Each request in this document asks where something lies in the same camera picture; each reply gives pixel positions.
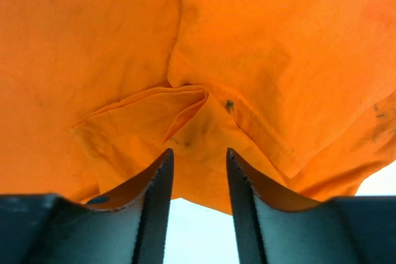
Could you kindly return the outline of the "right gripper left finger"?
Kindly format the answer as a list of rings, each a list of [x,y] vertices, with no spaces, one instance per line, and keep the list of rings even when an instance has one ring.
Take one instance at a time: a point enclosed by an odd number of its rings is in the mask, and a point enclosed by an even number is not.
[[[91,199],[1,196],[2,263],[162,263],[174,176],[165,150],[148,168]]]

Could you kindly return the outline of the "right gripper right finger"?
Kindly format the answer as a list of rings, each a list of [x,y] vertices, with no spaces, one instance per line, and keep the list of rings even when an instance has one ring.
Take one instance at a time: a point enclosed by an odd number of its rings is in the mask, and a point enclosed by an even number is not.
[[[287,189],[226,153],[241,263],[394,263],[395,197],[325,202]]]

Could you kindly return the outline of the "orange t shirt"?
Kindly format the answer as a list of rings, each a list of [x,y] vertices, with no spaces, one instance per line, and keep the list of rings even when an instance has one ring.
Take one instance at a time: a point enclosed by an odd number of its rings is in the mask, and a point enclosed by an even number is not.
[[[175,155],[230,212],[227,148],[315,200],[395,161],[395,0],[1,0],[1,192],[83,202]]]

